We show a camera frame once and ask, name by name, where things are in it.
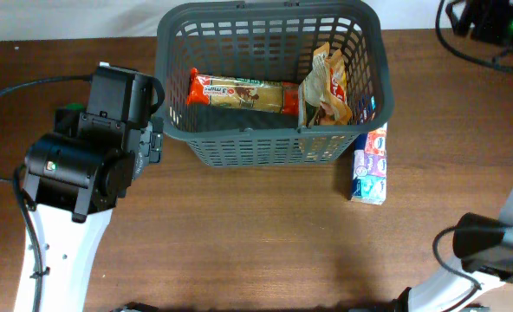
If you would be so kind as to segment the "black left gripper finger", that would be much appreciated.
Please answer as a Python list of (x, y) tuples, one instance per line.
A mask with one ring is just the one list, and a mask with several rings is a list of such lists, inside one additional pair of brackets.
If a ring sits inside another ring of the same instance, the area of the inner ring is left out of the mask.
[(147, 127), (140, 131), (140, 143), (136, 153), (135, 165), (133, 169), (133, 177), (139, 178), (144, 169), (149, 165), (151, 151), (152, 129)]
[(164, 121), (160, 117), (152, 117), (151, 122), (153, 125), (153, 130), (152, 130), (149, 162), (151, 164), (158, 164), (162, 159), (162, 152), (163, 152)]

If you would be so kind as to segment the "orange spaghetti packet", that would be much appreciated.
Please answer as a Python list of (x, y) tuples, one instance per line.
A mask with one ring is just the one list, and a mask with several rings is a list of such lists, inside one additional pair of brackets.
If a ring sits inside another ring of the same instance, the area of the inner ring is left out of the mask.
[(203, 75), (192, 68), (185, 104), (297, 116), (298, 88), (291, 82)]

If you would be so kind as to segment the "beige snack bag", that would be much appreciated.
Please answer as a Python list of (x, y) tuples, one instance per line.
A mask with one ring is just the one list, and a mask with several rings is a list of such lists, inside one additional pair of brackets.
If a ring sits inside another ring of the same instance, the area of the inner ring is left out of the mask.
[(330, 49), (326, 42), (314, 50), (311, 71), (299, 85), (299, 127), (346, 126), (353, 117), (341, 49)]

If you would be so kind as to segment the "blue tissue multipack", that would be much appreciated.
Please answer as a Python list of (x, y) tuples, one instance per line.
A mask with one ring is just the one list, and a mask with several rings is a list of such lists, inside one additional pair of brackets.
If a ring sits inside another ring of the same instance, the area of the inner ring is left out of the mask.
[(382, 205), (387, 193), (387, 123), (354, 141), (353, 181), (350, 200)]

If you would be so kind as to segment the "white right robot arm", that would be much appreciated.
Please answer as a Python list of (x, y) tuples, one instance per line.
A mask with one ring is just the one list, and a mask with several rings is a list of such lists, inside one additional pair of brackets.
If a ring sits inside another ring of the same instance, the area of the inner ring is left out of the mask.
[[(513, 55), (513, 1), (465, 1), (461, 14), (455, 2), (442, 1), (436, 20), (446, 15), (455, 36), (498, 46), (490, 60), (454, 48), (435, 29), (439, 43), (456, 57), (513, 75), (513, 65), (501, 59)], [(513, 283), (513, 188), (498, 218), (466, 213), (457, 224), (437, 234), (432, 253), (439, 270), (425, 282), (405, 289), (387, 306), (388, 311), (463, 311), (486, 292)]]

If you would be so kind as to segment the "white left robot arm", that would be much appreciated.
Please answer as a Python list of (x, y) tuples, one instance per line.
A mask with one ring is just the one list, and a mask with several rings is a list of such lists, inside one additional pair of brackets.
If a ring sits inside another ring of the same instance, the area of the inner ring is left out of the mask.
[(88, 104), (55, 112), (12, 186), (26, 237), (16, 311), (81, 311), (94, 258), (119, 199), (162, 156), (160, 81), (102, 63)]

